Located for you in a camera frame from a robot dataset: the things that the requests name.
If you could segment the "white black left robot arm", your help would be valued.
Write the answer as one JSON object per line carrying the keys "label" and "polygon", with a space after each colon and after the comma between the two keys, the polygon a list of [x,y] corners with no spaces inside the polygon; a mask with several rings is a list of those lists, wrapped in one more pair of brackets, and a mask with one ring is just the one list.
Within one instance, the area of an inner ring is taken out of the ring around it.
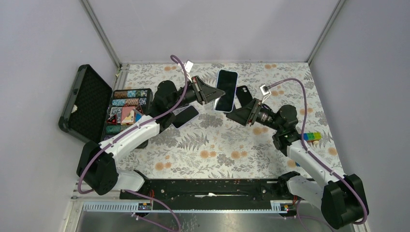
{"label": "white black left robot arm", "polygon": [[149,195],[150,186],[137,171],[123,170],[118,164],[139,145],[166,130],[175,120],[173,111],[198,102],[201,105],[224,96],[223,90],[194,76],[186,87],[177,89],[172,81],[162,81],[146,113],[135,124],[114,137],[83,146],[77,167],[77,190],[81,194],[105,195],[112,190],[130,190],[139,199]]}

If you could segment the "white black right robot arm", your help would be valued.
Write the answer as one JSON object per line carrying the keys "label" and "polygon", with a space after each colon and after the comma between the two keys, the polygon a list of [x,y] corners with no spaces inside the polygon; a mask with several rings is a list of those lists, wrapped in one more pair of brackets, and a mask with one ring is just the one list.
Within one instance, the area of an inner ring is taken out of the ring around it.
{"label": "white black right robot arm", "polygon": [[275,113],[261,100],[253,99],[246,106],[227,113],[226,117],[243,126],[257,122],[274,129],[276,133],[272,139],[275,148],[298,163],[314,179],[313,182],[307,181],[296,172],[282,175],[283,181],[277,186],[281,198],[289,199],[293,195],[303,198],[319,208],[334,229],[366,222],[369,212],[361,178],[331,169],[314,153],[295,128],[298,119],[294,106],[284,105]]}

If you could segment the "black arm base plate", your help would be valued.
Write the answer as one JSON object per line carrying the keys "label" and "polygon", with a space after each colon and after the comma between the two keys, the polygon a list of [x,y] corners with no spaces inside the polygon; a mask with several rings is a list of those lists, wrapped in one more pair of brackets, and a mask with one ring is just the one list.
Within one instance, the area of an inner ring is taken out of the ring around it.
{"label": "black arm base plate", "polygon": [[299,200],[277,179],[149,179],[138,192],[186,211],[263,211]]}

